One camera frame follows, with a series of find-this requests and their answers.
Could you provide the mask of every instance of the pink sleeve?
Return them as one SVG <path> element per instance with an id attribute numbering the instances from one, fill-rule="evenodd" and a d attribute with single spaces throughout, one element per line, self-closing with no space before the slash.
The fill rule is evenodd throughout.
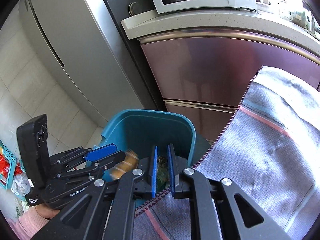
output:
<path id="1" fill-rule="evenodd" d="M 41 217 L 35 207 L 30 207 L 18 221 L 9 220 L 8 223 L 20 240 L 30 240 L 49 220 Z"/>

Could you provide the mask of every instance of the striped towel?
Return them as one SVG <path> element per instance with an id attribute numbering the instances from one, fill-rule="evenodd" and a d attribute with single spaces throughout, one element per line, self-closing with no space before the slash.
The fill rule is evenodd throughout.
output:
<path id="1" fill-rule="evenodd" d="M 277 68 L 263 67 L 235 114 L 193 166 L 228 177 L 292 239 L 302 239 L 320 213 L 320 93 Z M 165 189 L 136 209 L 133 239 L 191 239 L 188 199 Z"/>

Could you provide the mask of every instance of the blue gripper pad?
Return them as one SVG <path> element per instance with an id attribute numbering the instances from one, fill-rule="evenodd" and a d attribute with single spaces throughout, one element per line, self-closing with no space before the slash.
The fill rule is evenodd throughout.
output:
<path id="1" fill-rule="evenodd" d="M 95 162 L 97 160 L 100 160 L 104 157 L 107 157 L 115 153 L 116 151 L 117 151 L 117 146 L 115 144 L 108 144 L 101 148 L 97 148 L 95 150 L 90 151 L 88 155 L 85 157 L 85 160 L 90 162 Z"/>
<path id="2" fill-rule="evenodd" d="M 170 149 L 170 145 L 168 145 L 168 173 L 169 173 L 169 181 L 170 181 L 170 190 L 171 190 L 171 195 L 174 197 L 174 194 L 176 192 L 175 189 L 175 179 L 174 179 L 174 172 L 173 172 L 173 161 L 172 161 L 172 153 Z"/>
<path id="3" fill-rule="evenodd" d="M 151 178 L 151 193 L 152 197 L 156 196 L 157 188 L 157 163 L 158 163 L 158 147 L 155 147 L 155 154 L 153 156 L 153 168 L 152 168 L 152 178 Z"/>

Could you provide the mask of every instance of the metal bolt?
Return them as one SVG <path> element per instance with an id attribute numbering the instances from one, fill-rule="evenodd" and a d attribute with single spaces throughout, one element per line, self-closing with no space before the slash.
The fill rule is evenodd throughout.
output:
<path id="1" fill-rule="evenodd" d="M 222 179 L 221 182 L 222 182 L 223 185 L 226 185 L 226 186 L 230 186 L 232 184 L 232 180 L 228 179 L 228 178 Z"/>
<path id="2" fill-rule="evenodd" d="M 187 174 L 187 175 L 192 175 L 195 173 L 195 171 L 192 169 L 192 168 L 186 168 L 184 169 L 184 174 Z"/>
<path id="3" fill-rule="evenodd" d="M 134 170 L 132 171 L 132 174 L 133 174 L 133 175 L 136 175 L 136 176 L 139 176 L 139 175 L 142 174 L 142 170 L 141 170 L 141 169 L 134 169 Z"/>
<path id="4" fill-rule="evenodd" d="M 103 179 L 96 179 L 94 181 L 94 185 L 97 186 L 97 187 L 101 187 L 101 186 L 103 186 L 103 184 L 104 184 L 104 180 Z"/>

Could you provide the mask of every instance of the countertop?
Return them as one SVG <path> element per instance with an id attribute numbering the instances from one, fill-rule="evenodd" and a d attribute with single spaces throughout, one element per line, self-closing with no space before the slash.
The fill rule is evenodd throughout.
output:
<path id="1" fill-rule="evenodd" d="M 228 27 L 284 39 L 320 57 L 319 40 L 294 23 L 266 12 L 204 9 L 160 15 L 152 10 L 121 23 L 129 40 L 184 28 Z"/>

